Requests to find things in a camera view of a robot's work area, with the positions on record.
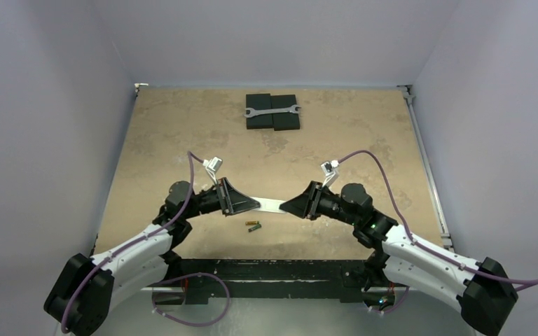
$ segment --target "table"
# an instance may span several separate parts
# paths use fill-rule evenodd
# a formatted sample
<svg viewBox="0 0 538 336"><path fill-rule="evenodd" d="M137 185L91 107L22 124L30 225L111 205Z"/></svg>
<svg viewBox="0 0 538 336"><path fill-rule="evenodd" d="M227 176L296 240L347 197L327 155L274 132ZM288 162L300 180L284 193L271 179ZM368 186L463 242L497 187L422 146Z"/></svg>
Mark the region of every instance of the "table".
<svg viewBox="0 0 538 336"><path fill-rule="evenodd" d="M301 129L247 130L245 95L295 94L302 106ZM139 91L104 211L96 252L140 232L158 214L168 188L187 181L186 151L219 156L226 176L252 197L289 200L311 180L323 181L320 164L357 149L382 162L399 208L416 234L441 245L439 224L404 98L398 90L237 89L193 90L142 87ZM377 209L397 218L382 176L367 155L340 166L331 186L364 184ZM211 186L195 162L195 190ZM248 232L245 221L263 227ZM193 231L175 248L183 258L365 259L370 251L352 227L329 218L302 220L289 214L249 211L212 213L189 222Z"/></svg>

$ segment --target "open-end wrench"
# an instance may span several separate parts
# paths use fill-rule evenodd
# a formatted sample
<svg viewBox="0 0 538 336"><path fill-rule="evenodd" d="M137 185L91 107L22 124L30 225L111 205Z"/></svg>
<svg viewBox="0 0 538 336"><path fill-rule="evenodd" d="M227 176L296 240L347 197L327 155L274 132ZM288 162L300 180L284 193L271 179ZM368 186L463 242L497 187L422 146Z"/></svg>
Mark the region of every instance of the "open-end wrench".
<svg viewBox="0 0 538 336"><path fill-rule="evenodd" d="M300 109L300 105L292 105L290 107L284 107L284 108L272 108L270 110L255 110L254 108L247 108L246 113L244 113L244 116L247 118L256 117L263 114L272 114L272 113L295 113L298 114L298 109Z"/></svg>

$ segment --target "floor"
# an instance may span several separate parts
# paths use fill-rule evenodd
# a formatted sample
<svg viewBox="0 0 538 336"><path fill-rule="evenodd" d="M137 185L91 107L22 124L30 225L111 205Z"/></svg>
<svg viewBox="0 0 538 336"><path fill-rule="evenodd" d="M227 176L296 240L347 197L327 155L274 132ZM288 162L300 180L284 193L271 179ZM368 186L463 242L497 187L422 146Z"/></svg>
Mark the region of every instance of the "floor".
<svg viewBox="0 0 538 336"><path fill-rule="evenodd" d="M247 93L295 94L301 129L247 130ZM110 249L140 232L157 215L168 188L188 180L186 151L219 156L219 176L252 197L289 200L311 180L322 181L320 164L357 149L381 160L399 208L412 230L441 245L439 225L407 106L397 90L184 90L139 92L106 206L96 251ZM340 167L332 190L364 184L377 209L396 218L382 176L367 155ZM195 166L195 189L211 180ZM263 228L248 233L245 221ZM183 258L364 259L370 251L352 227L319 218L250 211L190 220L193 231L175 251Z"/></svg>

